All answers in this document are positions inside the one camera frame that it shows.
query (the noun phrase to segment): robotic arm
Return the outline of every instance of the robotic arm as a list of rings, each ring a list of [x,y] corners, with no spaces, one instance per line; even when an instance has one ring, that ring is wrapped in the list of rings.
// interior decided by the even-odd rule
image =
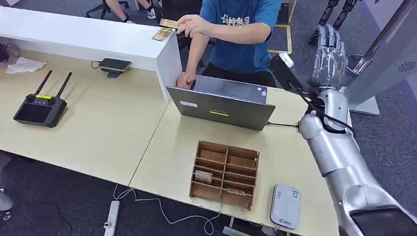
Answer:
[[[341,236],[417,236],[417,219],[406,211],[370,173],[348,123],[348,101],[340,92],[346,73],[344,44],[333,27],[318,26],[313,77],[305,91],[285,55],[270,68],[286,90],[309,103],[299,130],[326,179]]]

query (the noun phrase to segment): person's hand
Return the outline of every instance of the person's hand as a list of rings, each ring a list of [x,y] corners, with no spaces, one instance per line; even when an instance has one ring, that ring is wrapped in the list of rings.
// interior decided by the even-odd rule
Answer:
[[[196,74],[191,72],[182,73],[177,78],[177,87],[183,89],[190,89],[193,81],[195,81]]]
[[[185,32],[185,36],[191,38],[196,33],[211,37],[214,24],[207,22],[199,15],[185,15],[178,20],[177,34]]]

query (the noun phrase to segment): person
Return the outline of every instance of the person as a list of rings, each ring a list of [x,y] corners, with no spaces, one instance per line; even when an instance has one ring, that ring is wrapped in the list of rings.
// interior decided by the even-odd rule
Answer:
[[[153,8],[153,5],[148,2],[148,0],[135,1],[138,1],[138,3],[142,5],[146,9],[146,11],[148,11],[148,19],[156,19],[155,9]],[[119,0],[106,0],[106,3],[109,6],[109,8],[117,15],[117,17],[120,18],[121,21],[125,23],[134,24],[133,21],[129,20],[129,16],[123,12],[123,9],[119,4]]]
[[[216,38],[202,75],[276,87],[268,68],[267,40],[277,21],[280,0],[204,0],[200,15],[178,20],[177,33],[192,38],[186,71],[177,86],[190,89],[210,38]]]

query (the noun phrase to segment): white sticker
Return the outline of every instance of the white sticker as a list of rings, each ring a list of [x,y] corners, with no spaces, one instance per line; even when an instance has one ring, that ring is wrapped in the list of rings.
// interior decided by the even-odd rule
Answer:
[[[197,104],[195,103],[191,103],[191,102],[183,102],[183,101],[179,101],[181,103],[181,105],[184,106],[189,106],[189,107],[198,107]]]

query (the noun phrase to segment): power strip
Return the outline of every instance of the power strip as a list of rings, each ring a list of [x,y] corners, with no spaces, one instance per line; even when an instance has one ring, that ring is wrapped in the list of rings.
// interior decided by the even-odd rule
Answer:
[[[117,216],[119,214],[120,201],[112,201],[110,204],[109,218],[107,218],[104,236],[115,236]]]

